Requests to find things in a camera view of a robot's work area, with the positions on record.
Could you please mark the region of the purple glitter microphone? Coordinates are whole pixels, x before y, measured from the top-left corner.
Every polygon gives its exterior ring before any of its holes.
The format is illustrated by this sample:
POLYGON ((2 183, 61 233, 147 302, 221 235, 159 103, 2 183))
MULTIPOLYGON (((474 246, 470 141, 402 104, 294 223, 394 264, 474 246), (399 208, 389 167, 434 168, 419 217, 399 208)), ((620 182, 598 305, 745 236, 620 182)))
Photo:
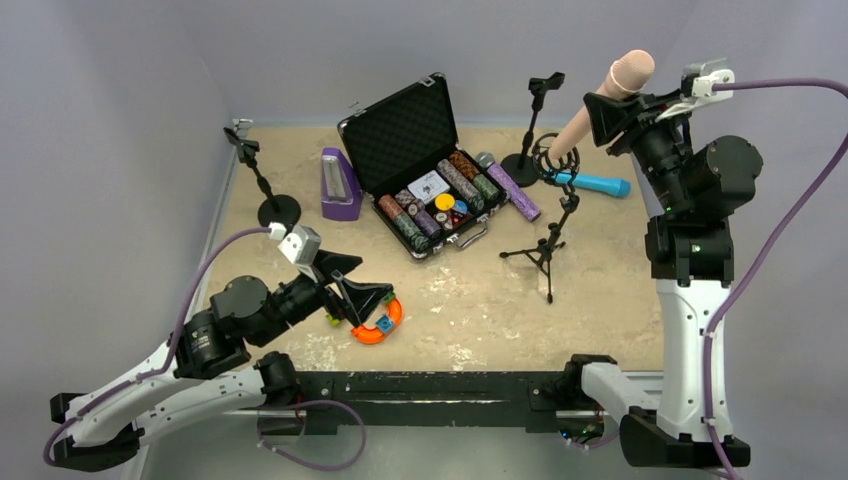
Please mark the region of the purple glitter microphone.
POLYGON ((538 206, 527 196, 516 181, 495 160, 490 152, 481 152, 475 156, 475 161, 483 167, 488 174, 508 193, 513 205, 530 222, 537 220, 541 211, 538 206))

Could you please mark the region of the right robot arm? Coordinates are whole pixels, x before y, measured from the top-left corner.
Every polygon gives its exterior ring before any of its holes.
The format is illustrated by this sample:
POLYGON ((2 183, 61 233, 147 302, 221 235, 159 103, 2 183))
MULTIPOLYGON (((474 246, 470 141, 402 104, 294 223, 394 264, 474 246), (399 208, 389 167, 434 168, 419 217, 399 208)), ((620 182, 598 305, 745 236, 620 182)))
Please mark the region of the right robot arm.
POLYGON ((630 155, 656 196, 645 251, 663 319, 662 389, 650 395, 609 359, 573 358, 582 393, 617 424, 628 464, 745 467, 725 394, 721 305, 738 289, 730 216, 755 195, 763 160, 736 135, 694 150, 675 94, 583 98, 593 141, 630 155))

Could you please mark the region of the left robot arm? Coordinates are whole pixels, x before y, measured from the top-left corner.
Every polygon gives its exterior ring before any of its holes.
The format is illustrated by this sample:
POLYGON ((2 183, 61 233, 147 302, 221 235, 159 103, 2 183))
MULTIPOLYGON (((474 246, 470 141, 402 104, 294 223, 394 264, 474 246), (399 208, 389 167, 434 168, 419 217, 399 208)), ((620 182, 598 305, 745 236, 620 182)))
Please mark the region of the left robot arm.
POLYGON ((91 393, 55 395, 58 428, 43 449, 45 463, 100 472, 218 413, 310 405, 289 355, 272 351, 253 360, 248 349, 268 345, 320 309, 358 327, 378 307, 395 304, 391 284, 348 279, 361 262, 320 250, 306 272, 276 290, 250 275, 231 280, 125 374, 91 393))

